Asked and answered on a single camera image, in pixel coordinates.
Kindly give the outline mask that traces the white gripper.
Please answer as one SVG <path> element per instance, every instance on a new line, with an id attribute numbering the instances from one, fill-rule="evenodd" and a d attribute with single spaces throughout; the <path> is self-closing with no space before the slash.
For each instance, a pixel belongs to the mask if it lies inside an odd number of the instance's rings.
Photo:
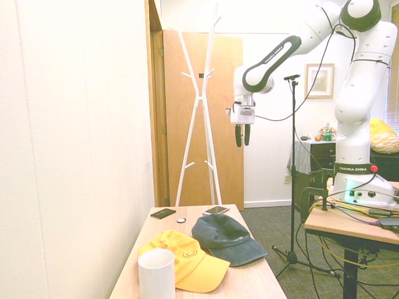
<path id="1" fill-rule="evenodd" d="M 255 120 L 253 107 L 233 105 L 230 112 L 230 122 L 235 124 L 235 139 L 237 147 L 242 146 L 241 125 L 244 124 L 244 145 L 249 145 L 251 125 Z"/>

